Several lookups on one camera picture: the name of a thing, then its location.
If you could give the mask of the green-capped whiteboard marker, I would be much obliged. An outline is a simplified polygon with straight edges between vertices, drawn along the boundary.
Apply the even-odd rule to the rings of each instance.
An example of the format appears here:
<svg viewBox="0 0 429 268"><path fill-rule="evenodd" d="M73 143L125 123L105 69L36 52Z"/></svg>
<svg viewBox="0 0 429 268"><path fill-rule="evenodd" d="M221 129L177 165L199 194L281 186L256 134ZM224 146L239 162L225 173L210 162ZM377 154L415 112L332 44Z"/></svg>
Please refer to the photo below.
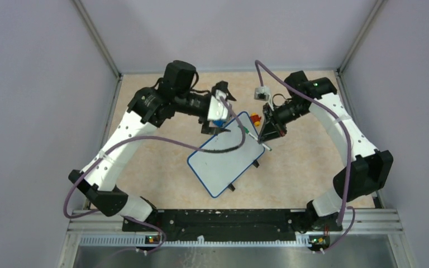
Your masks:
<svg viewBox="0 0 429 268"><path fill-rule="evenodd" d="M254 134L252 134L246 127L244 127L244 131L254 140L256 141L259 145L261 145L263 148L267 149L268 151L272 151L272 148L270 146L268 146L267 144L260 142L258 137L255 136Z"/></svg>

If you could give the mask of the blue-framed whiteboard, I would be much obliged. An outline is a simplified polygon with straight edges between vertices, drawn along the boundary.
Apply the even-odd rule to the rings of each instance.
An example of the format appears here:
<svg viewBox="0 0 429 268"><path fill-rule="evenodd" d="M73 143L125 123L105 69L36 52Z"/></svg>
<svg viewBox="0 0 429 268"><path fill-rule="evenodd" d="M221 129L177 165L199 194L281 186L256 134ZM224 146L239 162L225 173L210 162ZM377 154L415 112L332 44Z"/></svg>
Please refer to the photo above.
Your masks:
<svg viewBox="0 0 429 268"><path fill-rule="evenodd" d="M242 125L249 131L243 146L223 154L195 151L187 158L187 164L203 185L211 198L219 197L250 166L257 165L266 148L256 140L258 132L246 111L238 114ZM235 119L224 125L227 132L212 136L202 146L203 149L221 150L238 145L242 134Z"/></svg>

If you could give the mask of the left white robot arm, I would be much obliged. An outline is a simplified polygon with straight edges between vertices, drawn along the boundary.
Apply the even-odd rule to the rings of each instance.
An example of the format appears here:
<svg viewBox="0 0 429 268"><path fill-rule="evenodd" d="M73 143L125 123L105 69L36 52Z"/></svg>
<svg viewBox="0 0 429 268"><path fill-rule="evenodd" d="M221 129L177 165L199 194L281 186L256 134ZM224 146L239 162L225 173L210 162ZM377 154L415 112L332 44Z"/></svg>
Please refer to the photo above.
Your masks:
<svg viewBox="0 0 429 268"><path fill-rule="evenodd" d="M152 87L136 91L122 119L96 156L81 170L72 170L69 180L105 216L131 217L144 231L156 226L154 206L143 197L130 196L117 187L117 180L143 140L163 140L154 132L176 113L198 118L201 132L223 132L212 121L234 115L231 103L236 99L228 82L220 81L211 90L196 90L196 67L174 60Z"/></svg>

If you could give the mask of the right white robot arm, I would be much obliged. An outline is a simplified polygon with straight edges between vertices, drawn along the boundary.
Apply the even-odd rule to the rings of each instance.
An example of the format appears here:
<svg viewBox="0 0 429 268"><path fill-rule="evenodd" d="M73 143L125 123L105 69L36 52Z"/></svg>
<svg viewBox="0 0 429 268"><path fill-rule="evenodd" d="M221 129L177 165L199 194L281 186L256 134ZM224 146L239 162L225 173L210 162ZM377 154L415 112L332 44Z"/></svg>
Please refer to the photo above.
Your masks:
<svg viewBox="0 0 429 268"><path fill-rule="evenodd" d="M303 71L297 71L283 83L290 98L280 106L272 101L263 106L264 123L259 142L284 137L287 124L310 113L324 127L344 164L333 178L332 188L307 203L297 228L301 232L320 230L328 220L337 219L343 205L385 186L393 156L388 150L380 151L365 137L329 78L309 80Z"/></svg>

